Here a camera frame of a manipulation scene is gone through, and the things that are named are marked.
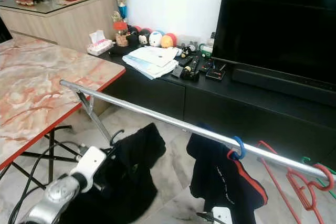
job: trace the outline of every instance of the white robot part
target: white robot part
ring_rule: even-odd
[[[85,152],[85,155],[80,159],[78,165],[71,170],[70,175],[80,173],[87,180],[87,185],[81,191],[82,193],[86,193],[91,189],[93,185],[93,176],[104,162],[105,158],[106,154],[104,152],[92,146]]]

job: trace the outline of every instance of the plush ball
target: plush ball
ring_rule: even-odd
[[[138,45],[139,45],[138,35],[131,34],[131,35],[127,36],[126,39],[128,41],[129,47],[131,47],[131,48],[138,47]]]
[[[136,27],[134,26],[127,26],[127,27],[128,27],[128,31],[130,32],[130,34],[136,35],[136,37],[139,36],[139,31]]]
[[[138,32],[142,30],[140,26],[133,26],[133,27],[135,27],[138,30]]]
[[[149,33],[151,33],[151,32],[153,31],[151,28],[148,28],[148,27],[146,27],[146,28],[144,28],[144,29],[148,30]]]
[[[152,47],[159,47],[161,45],[161,39],[162,39],[162,34],[160,34],[158,31],[154,31],[149,36],[149,44]]]
[[[149,45],[149,36],[151,32],[147,29],[142,29],[139,32],[139,43],[142,45]]]
[[[168,48],[168,47],[176,47],[176,36],[174,34],[166,34],[162,37],[161,40],[161,47]]]

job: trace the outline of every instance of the red stripe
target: red stripe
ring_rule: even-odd
[[[263,189],[263,187],[261,185],[259,185],[258,182],[256,182],[253,178],[250,177],[250,175],[243,168],[243,166],[242,166],[242,164],[241,164],[240,161],[237,161],[237,160],[234,160],[234,159],[230,158],[232,152],[233,152],[233,150],[230,150],[227,153],[227,155],[226,155],[227,158],[229,160],[232,160],[233,162],[235,162],[235,164],[236,164],[236,166],[238,168],[238,172],[239,172],[240,176],[243,177],[244,179],[246,179],[246,181],[248,181],[257,190],[257,192],[262,196],[262,198],[264,200],[264,204],[263,205],[266,205],[267,201],[268,201],[268,197],[266,195],[265,190]]]
[[[110,85],[112,82],[117,80],[120,76],[122,76],[126,72],[125,69],[123,69],[119,74],[117,74],[115,77],[113,77],[111,80],[103,84],[97,91],[102,91],[105,89],[108,85]],[[45,134],[49,133],[53,128],[55,128],[59,123],[61,123],[64,119],[66,119],[69,115],[74,113],[76,110],[78,110],[81,107],[81,103],[78,103],[76,106],[74,106],[71,110],[69,110],[66,114],[61,116],[58,120],[56,120],[53,124],[51,124],[49,127],[47,127],[44,131],[39,133],[37,136],[35,136],[32,140],[30,140],[27,144],[25,144],[23,147],[21,147],[17,152],[15,152],[12,156],[10,156],[6,161],[4,161],[2,164],[0,164],[0,170],[5,168],[7,165],[9,165],[14,159],[16,159],[22,152],[27,150],[29,147],[31,147],[33,144],[35,144],[40,138],[42,138]]]

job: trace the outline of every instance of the tiled floor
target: tiled floor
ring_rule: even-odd
[[[190,133],[166,123],[153,120],[147,116],[113,106],[108,108],[100,118],[111,133],[119,129],[125,129],[125,133],[117,136],[119,139],[136,132],[139,128],[146,126],[150,122],[154,122],[166,142],[166,153],[151,170],[153,181],[159,193],[152,206],[135,223],[206,223],[195,214],[197,211],[202,211],[204,201],[202,199],[195,199],[190,194],[188,188],[194,166],[194,159],[188,156],[185,150]],[[56,133],[57,140],[70,140],[98,147],[108,146],[101,133],[84,111],[76,112],[66,123],[72,124],[75,132],[61,130]],[[48,141],[44,138],[30,150],[41,151],[47,146]],[[55,150],[55,155],[71,157],[69,153],[60,149]],[[19,157],[16,162],[27,170],[30,170],[34,160]],[[257,161],[256,156],[247,155],[243,159],[243,165],[250,175],[264,186],[269,197],[268,204],[255,211],[257,223],[295,223],[265,168],[262,163]],[[55,177],[68,172],[73,166],[70,163],[55,162]],[[46,182],[47,167],[48,162],[42,161],[36,170],[35,177]],[[271,168],[292,203],[293,208],[301,218],[302,223],[318,223],[314,214],[303,210],[301,203],[286,180],[285,170],[277,166],[272,166]],[[25,182],[26,178],[14,168],[10,168],[6,176],[0,181],[0,223],[7,223],[8,216],[20,198]],[[42,191],[37,190],[28,196],[18,219],[32,204],[37,202],[41,195]],[[319,190],[316,190],[316,195],[318,198],[318,208],[325,223],[336,223],[336,200],[329,193],[322,193]]]

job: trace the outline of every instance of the table edge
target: table edge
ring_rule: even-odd
[[[102,91],[105,89],[108,85],[116,81],[119,77],[121,77],[125,72],[126,69],[124,66],[122,66],[123,69],[120,71],[116,76],[114,76],[111,80],[103,84],[97,91]],[[3,161],[0,164],[0,170],[8,166],[11,162],[13,162],[22,152],[27,150],[29,147],[31,147],[33,144],[35,144],[38,140],[40,140],[45,134],[49,133],[51,129],[56,127],[59,123],[61,123],[64,119],[66,119],[69,115],[77,111],[81,107],[81,103],[79,102],[77,105],[75,105],[71,110],[69,110],[67,113],[65,113],[63,116],[61,116],[59,119],[57,119],[53,124],[51,124],[49,127],[47,127],[44,131],[40,132],[37,136],[35,136],[32,140],[30,140],[28,143],[26,143],[24,146],[22,146],[19,150],[17,150],[13,155],[11,155],[9,158],[7,158],[5,161]]]

